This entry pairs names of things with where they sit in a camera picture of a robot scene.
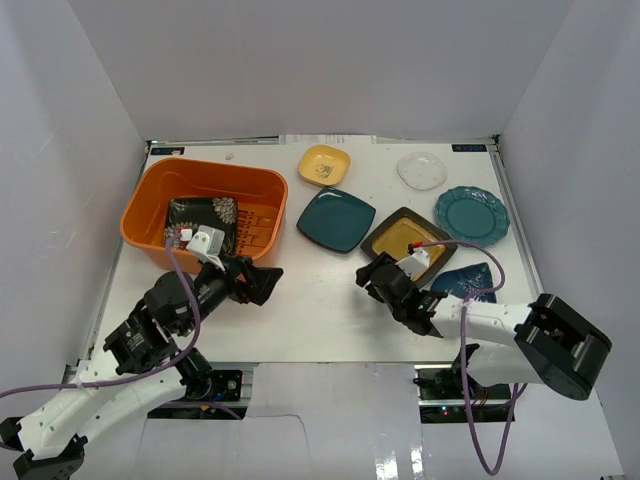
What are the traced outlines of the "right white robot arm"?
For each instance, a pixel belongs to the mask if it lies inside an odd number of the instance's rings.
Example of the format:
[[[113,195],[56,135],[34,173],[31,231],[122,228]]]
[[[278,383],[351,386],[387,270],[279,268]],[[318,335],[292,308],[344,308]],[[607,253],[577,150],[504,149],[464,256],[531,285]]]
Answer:
[[[503,305],[422,290],[414,279],[429,261],[424,248],[399,261],[382,253],[357,270],[356,283],[417,335],[475,341],[451,374],[459,396],[472,399],[495,384],[537,383],[569,399],[589,398],[612,349],[601,330],[551,294]]]

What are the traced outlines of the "teal square plate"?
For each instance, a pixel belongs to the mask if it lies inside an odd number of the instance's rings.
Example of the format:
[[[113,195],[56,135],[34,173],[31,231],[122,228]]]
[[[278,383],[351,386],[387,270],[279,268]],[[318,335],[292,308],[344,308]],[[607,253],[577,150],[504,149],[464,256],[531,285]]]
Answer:
[[[308,203],[296,228],[316,245],[346,254],[356,248],[369,231],[376,209],[342,190],[325,187]]]

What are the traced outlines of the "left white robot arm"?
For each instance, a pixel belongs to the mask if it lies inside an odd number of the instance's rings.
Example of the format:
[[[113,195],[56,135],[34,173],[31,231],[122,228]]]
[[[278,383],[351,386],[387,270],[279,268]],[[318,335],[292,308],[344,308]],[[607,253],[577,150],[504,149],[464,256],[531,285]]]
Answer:
[[[263,305],[284,271],[248,257],[206,262],[196,277],[163,274],[109,334],[101,352],[33,413],[1,424],[1,446],[19,452],[19,479],[68,479],[85,447],[137,415],[178,402],[209,404],[210,363],[196,349],[202,321],[221,303]]]

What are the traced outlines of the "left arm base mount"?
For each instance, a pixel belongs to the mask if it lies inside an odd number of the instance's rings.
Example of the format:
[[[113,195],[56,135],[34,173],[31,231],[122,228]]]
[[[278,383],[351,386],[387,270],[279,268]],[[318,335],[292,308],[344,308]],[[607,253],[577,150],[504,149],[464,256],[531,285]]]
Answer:
[[[164,420],[242,420],[252,395],[251,370],[214,369],[209,391],[199,400],[186,396],[175,406],[156,408],[148,419]]]

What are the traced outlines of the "black floral square plate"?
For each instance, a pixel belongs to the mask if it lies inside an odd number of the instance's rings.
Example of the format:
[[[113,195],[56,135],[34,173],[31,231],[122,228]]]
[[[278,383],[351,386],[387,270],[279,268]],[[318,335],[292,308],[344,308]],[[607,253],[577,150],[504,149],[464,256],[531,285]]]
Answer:
[[[224,232],[223,255],[233,255],[237,245],[238,202],[231,197],[174,198],[169,201],[163,242],[181,229],[196,232],[208,226]]]

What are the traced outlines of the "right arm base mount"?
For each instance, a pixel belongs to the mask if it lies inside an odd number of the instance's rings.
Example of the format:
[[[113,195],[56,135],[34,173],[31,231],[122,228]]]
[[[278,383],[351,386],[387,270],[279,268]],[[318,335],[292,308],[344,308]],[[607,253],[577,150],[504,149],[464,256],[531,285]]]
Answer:
[[[417,388],[422,424],[463,424],[467,422],[461,375],[448,364],[419,365],[413,383]],[[508,416],[512,389],[498,384],[481,387],[469,380],[470,404],[477,423],[504,423]]]

